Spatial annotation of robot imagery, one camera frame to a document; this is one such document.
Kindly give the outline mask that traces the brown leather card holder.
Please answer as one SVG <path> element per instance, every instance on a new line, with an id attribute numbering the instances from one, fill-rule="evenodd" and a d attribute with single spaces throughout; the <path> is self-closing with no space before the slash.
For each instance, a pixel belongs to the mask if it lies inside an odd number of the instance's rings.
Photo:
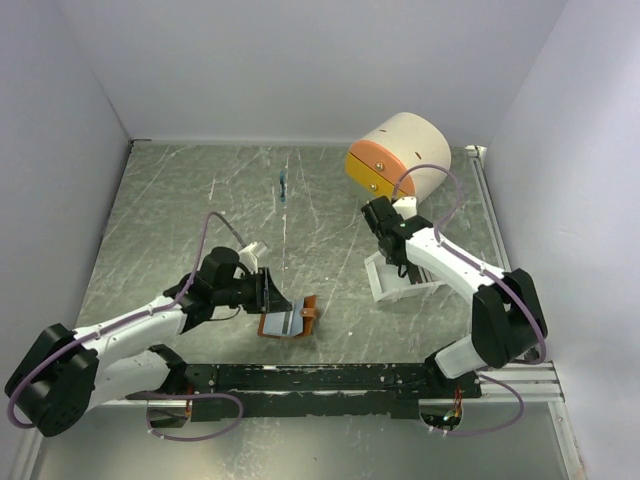
<path id="1" fill-rule="evenodd" d="M 274 339 L 298 339 L 310 336 L 319 316 L 316 308 L 317 297 L 306 296 L 296 301 L 291 310 L 263 314 L 260 318 L 258 335 Z"/>

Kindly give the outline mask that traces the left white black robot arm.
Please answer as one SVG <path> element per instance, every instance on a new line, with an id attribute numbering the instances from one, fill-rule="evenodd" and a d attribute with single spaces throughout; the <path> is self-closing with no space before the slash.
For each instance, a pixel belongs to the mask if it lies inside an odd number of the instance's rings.
<path id="1" fill-rule="evenodd" d="M 142 307 L 92 327 L 43 330 L 5 385 L 9 422 L 52 437 L 111 400 L 186 393 L 187 364 L 166 343 L 211 321 L 219 307 L 261 315 L 292 304 L 268 268 L 250 270 L 235 250 L 216 247 Z"/>

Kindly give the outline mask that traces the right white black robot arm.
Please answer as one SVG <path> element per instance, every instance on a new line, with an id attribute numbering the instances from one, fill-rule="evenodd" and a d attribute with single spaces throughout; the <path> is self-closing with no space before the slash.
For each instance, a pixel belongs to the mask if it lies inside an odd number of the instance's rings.
<path id="1" fill-rule="evenodd" d="M 382 196 L 361 213 L 378 241 L 365 261 L 375 301 L 398 301 L 447 285 L 467 301 L 471 330 L 435 353 L 424 374 L 426 390 L 443 398 L 459 377 L 483 367 L 499 369 L 530 349 L 544 350 L 548 328 L 535 284 L 522 269 L 487 264 L 446 239 L 418 215 L 417 201 Z"/>

